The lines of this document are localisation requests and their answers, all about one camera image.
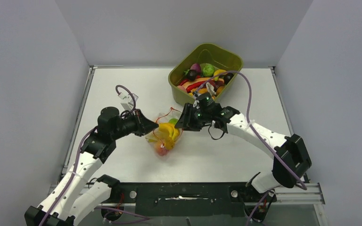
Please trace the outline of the pink peach toy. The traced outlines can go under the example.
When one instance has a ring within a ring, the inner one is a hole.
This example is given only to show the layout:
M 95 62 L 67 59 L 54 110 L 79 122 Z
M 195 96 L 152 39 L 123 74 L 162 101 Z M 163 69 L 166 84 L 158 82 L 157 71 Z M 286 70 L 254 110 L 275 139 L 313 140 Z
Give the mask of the pink peach toy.
M 168 154 L 169 150 L 164 146 L 157 146 L 155 147 L 155 151 L 159 156 L 165 156 Z

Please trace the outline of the white garlic toy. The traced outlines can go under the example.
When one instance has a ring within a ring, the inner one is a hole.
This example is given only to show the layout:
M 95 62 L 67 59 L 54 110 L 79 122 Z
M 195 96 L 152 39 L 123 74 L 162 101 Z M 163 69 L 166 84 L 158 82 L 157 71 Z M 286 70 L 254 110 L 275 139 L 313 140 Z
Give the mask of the white garlic toy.
M 216 91 L 215 91 L 215 86 L 213 86 L 211 83 L 206 83 L 206 89 L 207 92 L 211 95 L 211 96 L 215 96 L 216 95 Z

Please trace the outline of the dark round fruit toy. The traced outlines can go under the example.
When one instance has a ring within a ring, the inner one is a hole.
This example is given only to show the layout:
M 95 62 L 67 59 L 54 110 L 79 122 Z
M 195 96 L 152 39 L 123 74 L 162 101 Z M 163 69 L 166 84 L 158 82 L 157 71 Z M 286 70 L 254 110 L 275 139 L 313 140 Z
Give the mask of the dark round fruit toy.
M 231 81 L 233 76 L 234 76 L 234 74 L 232 74 L 232 73 L 225 74 L 222 78 L 224 80 L 224 85 L 227 85 Z

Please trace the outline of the clear zip top bag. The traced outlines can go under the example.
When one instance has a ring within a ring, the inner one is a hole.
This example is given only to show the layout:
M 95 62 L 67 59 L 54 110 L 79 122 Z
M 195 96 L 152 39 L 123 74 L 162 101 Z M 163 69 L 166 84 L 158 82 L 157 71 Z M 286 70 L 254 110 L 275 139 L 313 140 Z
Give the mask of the clear zip top bag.
M 153 147 L 158 156 L 167 155 L 179 142 L 183 129 L 178 129 L 175 125 L 180 116 L 181 111 L 173 107 L 170 107 L 167 112 L 160 112 L 155 119 L 158 128 L 145 136 L 146 141 Z

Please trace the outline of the small yellow banana toy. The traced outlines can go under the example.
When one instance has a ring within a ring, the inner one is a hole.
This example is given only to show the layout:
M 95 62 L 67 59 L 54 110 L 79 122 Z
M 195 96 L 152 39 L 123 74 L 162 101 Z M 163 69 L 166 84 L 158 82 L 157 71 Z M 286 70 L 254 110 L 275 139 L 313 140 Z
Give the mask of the small yellow banana toy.
M 216 70 L 213 74 L 213 80 L 214 81 L 217 81 L 220 77 L 220 75 L 223 75 L 225 74 L 227 71 L 226 70 L 223 70 L 223 69 L 219 69 L 219 70 Z

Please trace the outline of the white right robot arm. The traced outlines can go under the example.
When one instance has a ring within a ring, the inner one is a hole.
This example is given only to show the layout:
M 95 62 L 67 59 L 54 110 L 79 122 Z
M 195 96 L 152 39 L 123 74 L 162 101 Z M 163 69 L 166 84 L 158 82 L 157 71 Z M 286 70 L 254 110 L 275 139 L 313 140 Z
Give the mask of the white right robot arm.
M 293 188 L 312 166 L 303 139 L 276 133 L 249 120 L 237 109 L 222 107 L 208 95 L 200 95 L 194 103 L 186 103 L 175 127 L 184 131 L 200 131 L 215 127 L 223 133 L 239 137 L 265 152 L 272 160 L 269 172 L 257 173 L 247 183 L 246 194 L 258 201 L 265 192 L 278 186 Z

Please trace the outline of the red chili pepper toy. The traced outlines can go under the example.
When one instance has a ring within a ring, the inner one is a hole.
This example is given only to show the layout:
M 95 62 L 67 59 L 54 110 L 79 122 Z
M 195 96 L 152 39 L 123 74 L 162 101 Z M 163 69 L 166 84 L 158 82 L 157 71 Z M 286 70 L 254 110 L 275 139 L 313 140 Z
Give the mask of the red chili pepper toy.
M 193 81 L 190 81 L 188 79 L 184 79 L 179 85 L 182 85 L 183 87 L 187 88 L 188 86 L 193 85 L 193 84 L 195 84 L 195 83 L 197 83 L 199 81 L 200 81 L 199 78 L 197 78 L 197 79 L 195 79 Z

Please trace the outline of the purple onion toy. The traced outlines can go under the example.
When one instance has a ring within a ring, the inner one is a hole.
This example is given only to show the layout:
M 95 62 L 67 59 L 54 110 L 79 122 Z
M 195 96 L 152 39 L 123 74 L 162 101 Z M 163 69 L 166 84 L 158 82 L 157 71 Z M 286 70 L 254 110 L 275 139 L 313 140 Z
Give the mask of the purple onion toy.
M 201 73 L 201 66 L 198 63 L 193 64 L 190 69 L 196 71 L 197 73 Z

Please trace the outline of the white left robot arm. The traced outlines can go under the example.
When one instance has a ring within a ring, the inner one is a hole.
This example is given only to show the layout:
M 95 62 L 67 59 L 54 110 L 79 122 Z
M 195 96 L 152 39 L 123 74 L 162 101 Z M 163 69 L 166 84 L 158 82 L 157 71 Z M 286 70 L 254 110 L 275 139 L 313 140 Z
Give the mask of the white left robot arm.
M 129 134 L 142 137 L 158 128 L 136 109 L 125 117 L 115 107 L 101 110 L 97 126 L 81 140 L 73 166 L 56 188 L 37 207 L 25 212 L 28 226 L 77 226 L 98 205 L 106 201 L 119 180 L 103 175 L 84 194 L 90 177 L 105 163 L 116 148 L 116 141 Z

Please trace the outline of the green lime toy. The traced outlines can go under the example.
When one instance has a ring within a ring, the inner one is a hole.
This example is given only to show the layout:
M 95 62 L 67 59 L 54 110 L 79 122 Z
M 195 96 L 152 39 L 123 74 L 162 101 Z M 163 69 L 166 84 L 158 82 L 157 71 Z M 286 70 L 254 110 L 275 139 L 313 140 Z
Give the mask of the green lime toy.
M 173 125 L 176 125 L 177 122 L 178 122 L 178 119 L 172 118 L 172 119 L 170 119 L 168 122 L 171 123 L 171 124 L 173 124 Z

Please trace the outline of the olive green plastic tub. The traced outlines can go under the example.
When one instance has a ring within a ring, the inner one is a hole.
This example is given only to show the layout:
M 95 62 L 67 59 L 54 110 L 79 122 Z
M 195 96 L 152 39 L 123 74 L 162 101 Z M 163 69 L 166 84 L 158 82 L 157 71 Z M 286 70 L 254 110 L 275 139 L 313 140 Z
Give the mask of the olive green plastic tub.
M 173 98 L 176 103 L 184 105 L 193 103 L 194 98 L 182 91 L 178 86 L 185 80 L 185 72 L 194 64 L 199 64 L 202 68 L 211 64 L 216 70 L 240 71 L 243 67 L 242 58 L 224 48 L 212 43 L 204 43 L 197 46 L 189 53 L 168 75 L 168 82 L 172 88 Z

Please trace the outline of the pink round fruit toy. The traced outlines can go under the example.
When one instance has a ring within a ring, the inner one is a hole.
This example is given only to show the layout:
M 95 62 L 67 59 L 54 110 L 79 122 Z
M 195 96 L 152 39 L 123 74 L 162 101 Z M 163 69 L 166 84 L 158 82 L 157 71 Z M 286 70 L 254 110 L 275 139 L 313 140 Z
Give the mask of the pink round fruit toy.
M 181 90 L 182 92 L 187 93 L 187 89 L 185 87 L 183 87 L 182 85 L 177 86 L 177 88 L 179 90 Z

